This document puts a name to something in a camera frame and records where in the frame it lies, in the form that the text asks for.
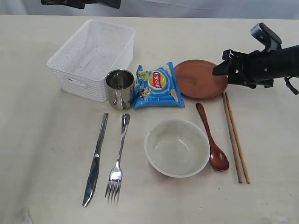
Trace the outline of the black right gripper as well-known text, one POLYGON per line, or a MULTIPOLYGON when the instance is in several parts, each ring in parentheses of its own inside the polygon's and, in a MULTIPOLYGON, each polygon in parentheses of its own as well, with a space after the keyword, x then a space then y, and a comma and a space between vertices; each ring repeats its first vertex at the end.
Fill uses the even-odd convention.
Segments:
POLYGON ((257 85, 263 85, 265 88, 271 88, 274 85, 273 79, 261 76, 261 71, 257 66, 263 60, 266 53, 255 50, 249 54, 225 50, 222 54, 224 60, 213 68, 214 76, 228 76, 228 83, 241 85, 249 88, 256 88, 257 85))

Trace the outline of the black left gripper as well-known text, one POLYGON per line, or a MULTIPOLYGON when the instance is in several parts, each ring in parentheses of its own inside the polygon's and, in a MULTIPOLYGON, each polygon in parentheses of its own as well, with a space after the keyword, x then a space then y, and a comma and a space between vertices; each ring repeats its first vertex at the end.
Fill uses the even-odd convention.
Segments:
POLYGON ((62 5, 77 9, 84 9, 87 4, 99 4, 119 9, 121 0, 41 0, 42 5, 62 5))

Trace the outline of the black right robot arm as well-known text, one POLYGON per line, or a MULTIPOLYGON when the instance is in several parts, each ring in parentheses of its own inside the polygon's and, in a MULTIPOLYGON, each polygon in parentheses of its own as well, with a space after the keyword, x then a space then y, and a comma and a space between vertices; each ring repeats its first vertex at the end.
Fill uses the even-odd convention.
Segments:
POLYGON ((299 91, 290 83, 293 77, 299 77, 298 45, 271 52, 253 51, 249 54, 225 50, 223 62, 213 68, 214 76, 227 76, 228 83, 251 89, 257 85, 271 88, 274 79, 283 78, 286 86, 295 94, 299 91))

